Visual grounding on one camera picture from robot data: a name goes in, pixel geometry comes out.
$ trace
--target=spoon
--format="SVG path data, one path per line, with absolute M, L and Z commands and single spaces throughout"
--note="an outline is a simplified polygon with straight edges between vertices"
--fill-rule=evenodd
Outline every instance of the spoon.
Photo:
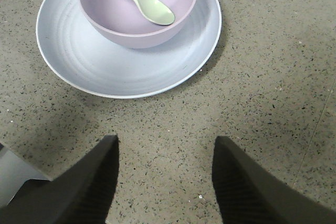
M 133 0 L 141 14 L 158 25 L 170 25 L 175 21 L 173 12 L 159 0 Z

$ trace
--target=lavender bowl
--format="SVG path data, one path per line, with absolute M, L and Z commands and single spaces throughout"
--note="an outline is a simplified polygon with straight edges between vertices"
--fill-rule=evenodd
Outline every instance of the lavender bowl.
M 175 21 L 161 26 L 146 20 L 132 0 L 80 0 L 92 26 L 110 41 L 129 48 L 149 48 L 166 42 L 183 27 L 196 0 L 160 0 L 175 14 Z

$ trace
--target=plate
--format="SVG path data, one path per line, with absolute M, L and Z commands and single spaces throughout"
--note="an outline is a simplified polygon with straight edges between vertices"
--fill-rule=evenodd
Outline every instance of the plate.
M 44 0 L 36 37 L 43 59 L 68 84 L 101 97 L 133 99 L 167 91 L 195 74 L 214 51 L 222 27 L 218 0 L 197 0 L 169 41 L 130 49 L 101 36 L 79 0 Z

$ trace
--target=terrazzo floor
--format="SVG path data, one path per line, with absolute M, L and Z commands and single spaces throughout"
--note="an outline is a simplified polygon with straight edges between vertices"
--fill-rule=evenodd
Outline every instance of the terrazzo floor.
M 0 142 L 55 178 L 118 134 L 109 223 L 222 223 L 218 135 L 336 210 L 335 0 L 219 0 L 222 34 L 202 71 L 133 100 L 84 93 L 48 68 L 35 39 L 41 2 L 0 0 Z

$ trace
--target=plate rim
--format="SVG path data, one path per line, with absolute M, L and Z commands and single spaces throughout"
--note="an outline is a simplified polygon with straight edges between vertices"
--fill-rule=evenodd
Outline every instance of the plate rim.
M 45 63 L 48 65 L 48 67 L 61 79 L 63 80 L 64 82 L 68 83 L 69 85 L 73 86 L 74 88 L 77 88 L 85 93 L 89 93 L 89 94 L 93 94 L 93 95 L 96 95 L 96 96 L 99 96 L 99 97 L 104 97 L 104 98 L 113 98 L 113 99 L 137 99 L 137 98 L 145 98 L 145 97 L 150 97 L 150 96 L 153 96 L 153 95 L 156 95 L 156 94 L 160 94 L 160 93 L 163 93 L 165 91 L 168 91 L 168 90 L 171 90 L 177 86 L 179 86 L 180 84 L 182 84 L 183 82 L 185 82 L 186 80 L 188 80 L 190 77 L 192 77 L 193 75 L 195 75 L 199 70 L 200 68 L 208 61 L 208 59 L 210 58 L 210 56 L 212 55 L 212 53 L 214 52 L 216 46 L 217 46 L 217 43 L 218 43 L 218 40 L 219 40 L 219 37 L 221 35 L 221 31 L 222 31 L 222 11 L 221 11 L 221 6 L 219 4 L 219 1 L 218 0 L 215 0 L 216 2 L 216 5 L 217 5 L 217 11 L 218 11 L 218 15 L 219 15 L 219 29 L 218 29 L 218 32 L 217 32 L 217 35 L 216 35 L 216 39 L 214 40 L 214 43 L 213 43 L 213 46 L 212 48 L 210 49 L 208 55 L 204 58 L 204 60 L 198 65 L 197 68 L 195 68 L 192 72 L 190 72 L 187 76 L 185 76 L 184 78 L 182 78 L 181 80 L 169 85 L 169 86 L 166 86 L 164 88 L 161 88 L 161 89 L 158 89 L 158 90 L 155 90 L 155 91 L 151 91 L 151 92 L 147 92 L 147 93 L 141 93 L 141 94 L 132 94 L 132 95 L 113 95 L 113 94 L 103 94 L 103 93 L 99 93 L 99 92 L 95 92 L 95 91 L 91 91 L 91 90 L 88 90 L 88 89 L 85 89 L 81 86 L 78 86 L 77 84 L 67 80 L 66 78 L 64 78 L 61 74 L 58 73 L 58 71 L 56 71 L 52 65 L 49 63 L 49 61 L 46 59 L 44 53 L 43 53 L 43 50 L 42 50 L 42 47 L 41 47 L 41 44 L 40 44 L 40 41 L 39 41 L 39 19 L 40 19 L 40 15 L 41 15 L 41 10 L 43 9 L 43 6 L 45 4 L 47 0 L 43 0 L 42 3 L 41 3 L 41 6 L 40 6 L 40 9 L 38 11 L 38 14 L 37 14 L 37 19 L 36 19 L 36 26 L 35 26 L 35 32 L 36 32 L 36 39 L 37 39 L 37 45 L 38 45 L 38 48 L 39 48 L 39 51 L 45 61 Z

